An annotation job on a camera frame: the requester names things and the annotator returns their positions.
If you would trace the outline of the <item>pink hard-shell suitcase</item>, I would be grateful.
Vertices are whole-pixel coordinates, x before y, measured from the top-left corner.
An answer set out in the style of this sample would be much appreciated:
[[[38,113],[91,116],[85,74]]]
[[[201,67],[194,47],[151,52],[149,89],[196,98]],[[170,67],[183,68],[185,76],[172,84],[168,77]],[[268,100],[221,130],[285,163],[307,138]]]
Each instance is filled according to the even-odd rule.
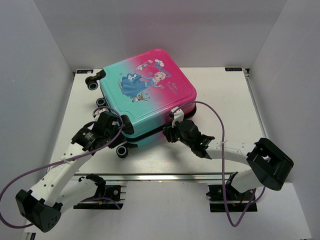
[[[155,140],[171,125],[170,111],[182,106],[185,118],[196,112],[197,92],[170,55],[152,49],[108,65],[85,79],[87,88],[100,88],[104,103],[124,121],[116,154],[128,155],[130,148]]]

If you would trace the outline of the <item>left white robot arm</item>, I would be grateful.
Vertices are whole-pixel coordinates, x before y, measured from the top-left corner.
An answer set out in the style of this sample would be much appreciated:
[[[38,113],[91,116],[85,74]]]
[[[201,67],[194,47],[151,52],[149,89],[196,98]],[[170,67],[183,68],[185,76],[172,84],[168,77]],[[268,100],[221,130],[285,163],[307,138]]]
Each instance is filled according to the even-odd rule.
[[[52,230],[62,214],[79,202],[105,196],[105,180],[93,173],[65,189],[82,165],[120,137],[123,120],[118,114],[101,111],[95,117],[97,120],[85,124],[72,137],[61,164],[53,166],[28,191],[22,189],[15,196],[21,215],[43,233]]]

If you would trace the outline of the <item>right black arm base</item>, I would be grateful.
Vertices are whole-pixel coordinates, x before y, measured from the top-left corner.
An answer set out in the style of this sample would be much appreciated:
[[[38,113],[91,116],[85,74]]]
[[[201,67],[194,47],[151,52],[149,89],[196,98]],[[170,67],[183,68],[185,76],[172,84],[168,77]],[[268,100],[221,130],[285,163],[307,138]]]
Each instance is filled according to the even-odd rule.
[[[234,173],[230,175],[227,182],[225,183],[226,201],[229,212],[240,213],[245,210],[252,194],[253,189],[249,189],[243,193],[238,192],[234,187],[231,186],[232,180],[235,178]],[[223,186],[209,185],[208,192],[206,196],[209,200],[209,207],[211,213],[225,213],[224,196],[223,196]]]

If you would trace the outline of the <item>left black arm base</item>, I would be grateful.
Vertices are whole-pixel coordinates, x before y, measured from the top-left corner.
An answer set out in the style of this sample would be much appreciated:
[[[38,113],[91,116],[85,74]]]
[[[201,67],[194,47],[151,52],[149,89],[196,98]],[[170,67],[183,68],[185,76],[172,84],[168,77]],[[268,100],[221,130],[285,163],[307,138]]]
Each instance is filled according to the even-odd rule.
[[[121,210],[126,199],[125,185],[109,184],[101,198],[80,202],[73,207],[75,210]]]

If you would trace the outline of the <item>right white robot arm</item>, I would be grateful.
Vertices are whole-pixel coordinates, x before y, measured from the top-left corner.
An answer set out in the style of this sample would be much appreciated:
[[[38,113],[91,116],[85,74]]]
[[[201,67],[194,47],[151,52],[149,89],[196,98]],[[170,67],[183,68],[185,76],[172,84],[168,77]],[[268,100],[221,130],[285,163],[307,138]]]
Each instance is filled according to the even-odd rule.
[[[177,122],[165,128],[163,134],[169,143],[179,141],[199,158],[228,160],[249,166],[249,170],[233,173],[225,184],[226,195],[233,200],[259,187],[281,190],[294,166],[289,156],[263,137],[255,143],[222,142],[202,134],[191,120]]]

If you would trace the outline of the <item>blue label sticker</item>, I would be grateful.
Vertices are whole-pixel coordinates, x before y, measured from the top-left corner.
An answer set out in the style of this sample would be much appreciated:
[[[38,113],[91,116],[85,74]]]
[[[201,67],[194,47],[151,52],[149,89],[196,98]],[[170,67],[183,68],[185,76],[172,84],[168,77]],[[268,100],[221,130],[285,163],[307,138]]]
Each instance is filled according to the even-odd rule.
[[[225,67],[226,72],[242,72],[243,69],[241,67]]]
[[[78,69],[75,73],[76,74],[92,74],[93,69]]]

